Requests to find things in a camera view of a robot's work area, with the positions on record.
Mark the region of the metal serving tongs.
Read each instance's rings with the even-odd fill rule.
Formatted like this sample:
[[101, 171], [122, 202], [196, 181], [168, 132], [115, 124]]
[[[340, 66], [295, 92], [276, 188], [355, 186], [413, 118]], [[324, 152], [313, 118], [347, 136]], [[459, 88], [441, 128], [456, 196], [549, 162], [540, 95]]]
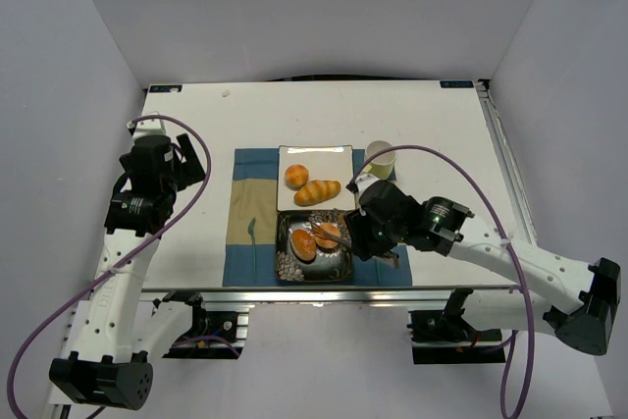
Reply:
[[[320, 224], [313, 224], [312, 232], [313, 232], [313, 235], [318, 238], [321, 238], [324, 240], [332, 240], [334, 242], [337, 242], [340, 245], [343, 245], [344, 247], [348, 249], [351, 249], [351, 242], [348, 239], [343, 238], [340, 235], [340, 231], [338, 230], [333, 230], [332, 232], [329, 232]], [[399, 256], [394, 252], [389, 251], [389, 252], [386, 252], [384, 256], [375, 256], [375, 259], [394, 269], [400, 268]]]

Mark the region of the round bread roll top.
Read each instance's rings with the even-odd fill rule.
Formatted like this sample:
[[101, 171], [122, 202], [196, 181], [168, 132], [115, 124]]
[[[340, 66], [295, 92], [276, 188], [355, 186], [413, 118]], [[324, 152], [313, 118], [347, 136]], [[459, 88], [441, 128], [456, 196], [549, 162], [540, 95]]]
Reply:
[[290, 236], [293, 254], [303, 262], [311, 262], [317, 256], [317, 244], [314, 237], [305, 230], [294, 230]]

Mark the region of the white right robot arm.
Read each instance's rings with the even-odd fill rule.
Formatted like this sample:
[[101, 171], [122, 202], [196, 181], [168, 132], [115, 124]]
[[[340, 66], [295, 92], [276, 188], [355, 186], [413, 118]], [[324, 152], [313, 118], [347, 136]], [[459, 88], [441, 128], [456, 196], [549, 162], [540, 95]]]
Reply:
[[493, 294], [458, 288], [441, 324], [462, 331], [538, 328], [594, 356], [607, 353], [620, 303], [621, 269], [607, 258], [568, 259], [499, 233], [468, 207], [441, 196], [418, 202], [395, 184], [370, 174], [349, 183], [357, 209], [346, 225], [351, 250], [362, 260], [392, 259], [400, 244], [470, 263], [512, 282]]

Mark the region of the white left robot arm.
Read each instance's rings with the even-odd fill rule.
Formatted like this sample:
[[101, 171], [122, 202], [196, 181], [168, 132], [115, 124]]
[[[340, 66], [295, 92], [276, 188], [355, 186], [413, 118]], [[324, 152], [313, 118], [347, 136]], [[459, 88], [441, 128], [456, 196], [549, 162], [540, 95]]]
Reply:
[[69, 354], [52, 361], [49, 379], [75, 403], [138, 410], [152, 388], [152, 357], [192, 327], [194, 314], [169, 304], [135, 333], [144, 277], [167, 224], [181, 218], [174, 211], [178, 193], [206, 185], [208, 176], [185, 133], [137, 137], [120, 162], [124, 172], [109, 202], [97, 285]]

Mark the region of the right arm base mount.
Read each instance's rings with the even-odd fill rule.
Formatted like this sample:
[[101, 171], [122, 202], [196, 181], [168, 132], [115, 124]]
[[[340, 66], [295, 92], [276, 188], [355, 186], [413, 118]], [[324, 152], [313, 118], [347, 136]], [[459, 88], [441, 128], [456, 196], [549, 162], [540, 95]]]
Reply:
[[407, 325], [412, 342], [414, 365], [503, 364], [504, 342], [501, 330], [478, 331], [463, 320], [463, 304], [474, 293], [456, 288], [445, 307], [409, 312]]

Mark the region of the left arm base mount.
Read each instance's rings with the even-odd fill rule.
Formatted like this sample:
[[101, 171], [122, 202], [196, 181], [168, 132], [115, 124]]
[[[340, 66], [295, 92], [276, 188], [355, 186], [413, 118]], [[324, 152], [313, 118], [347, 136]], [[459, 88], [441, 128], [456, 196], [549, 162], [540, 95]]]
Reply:
[[243, 312], [210, 309], [199, 291], [171, 290], [154, 298], [150, 320], [166, 316], [168, 335], [176, 335], [163, 352], [164, 359], [236, 360], [242, 354], [245, 335]]

